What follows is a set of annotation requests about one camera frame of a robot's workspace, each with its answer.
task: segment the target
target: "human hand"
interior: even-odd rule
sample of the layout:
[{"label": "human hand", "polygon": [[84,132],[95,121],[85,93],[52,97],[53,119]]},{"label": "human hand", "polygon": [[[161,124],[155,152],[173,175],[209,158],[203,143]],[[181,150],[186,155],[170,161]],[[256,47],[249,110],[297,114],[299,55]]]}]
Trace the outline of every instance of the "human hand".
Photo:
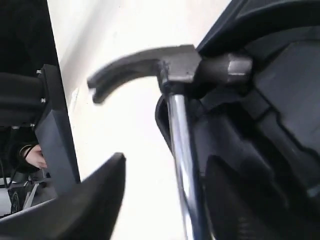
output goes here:
[{"label": "human hand", "polygon": [[25,157],[25,160],[35,166],[38,169],[46,169],[47,168],[47,163],[46,160],[44,158],[44,156],[42,155],[42,151],[41,151],[41,147],[40,145],[36,145],[35,147],[33,147],[31,149],[31,151],[28,153],[28,155],[26,156],[27,152],[29,151],[30,147],[25,149],[22,153],[22,156]]}]

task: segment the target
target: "hammer head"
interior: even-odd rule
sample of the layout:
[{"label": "hammer head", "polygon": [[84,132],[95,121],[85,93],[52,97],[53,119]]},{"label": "hammer head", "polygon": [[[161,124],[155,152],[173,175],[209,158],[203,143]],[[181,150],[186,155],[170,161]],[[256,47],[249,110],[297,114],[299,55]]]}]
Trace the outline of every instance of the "hammer head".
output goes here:
[{"label": "hammer head", "polygon": [[200,61],[193,45],[141,51],[102,68],[88,81],[88,87],[95,89],[94,103],[102,103],[121,85],[142,77],[157,76],[162,91],[166,83],[192,83]]}]

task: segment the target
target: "claw hammer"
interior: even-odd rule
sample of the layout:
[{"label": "claw hammer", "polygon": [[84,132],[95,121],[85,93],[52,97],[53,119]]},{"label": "claw hammer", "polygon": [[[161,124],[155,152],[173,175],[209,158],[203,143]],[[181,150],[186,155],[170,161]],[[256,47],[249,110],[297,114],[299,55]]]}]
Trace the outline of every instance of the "claw hammer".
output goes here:
[{"label": "claw hammer", "polygon": [[168,106],[171,150],[187,240],[212,239],[187,110],[189,96],[202,82],[220,85],[246,82],[251,68],[252,60],[247,56],[228,53],[202,59],[193,45],[181,45],[146,50],[118,59],[88,81],[88,87],[95,89],[93,102],[100,104],[126,82],[157,76]]}]

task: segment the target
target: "chrome shaft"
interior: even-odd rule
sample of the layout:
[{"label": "chrome shaft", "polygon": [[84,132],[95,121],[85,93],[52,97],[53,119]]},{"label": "chrome shaft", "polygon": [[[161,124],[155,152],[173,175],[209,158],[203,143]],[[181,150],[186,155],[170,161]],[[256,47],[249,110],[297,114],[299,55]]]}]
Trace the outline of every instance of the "chrome shaft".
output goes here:
[{"label": "chrome shaft", "polygon": [[180,205],[186,240],[210,240],[198,160],[188,122],[184,95],[168,97],[171,147],[175,160]]}]

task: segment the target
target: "white wall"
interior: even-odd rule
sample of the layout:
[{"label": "white wall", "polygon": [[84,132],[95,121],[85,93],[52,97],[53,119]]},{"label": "white wall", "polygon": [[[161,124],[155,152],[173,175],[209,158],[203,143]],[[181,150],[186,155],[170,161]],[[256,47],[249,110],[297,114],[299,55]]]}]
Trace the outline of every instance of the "white wall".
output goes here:
[{"label": "white wall", "polygon": [[230,0],[48,0],[81,178],[114,152],[127,158],[126,190],[113,239],[183,239],[173,158],[154,112],[155,78],[94,106],[86,79],[121,56],[197,45]]}]

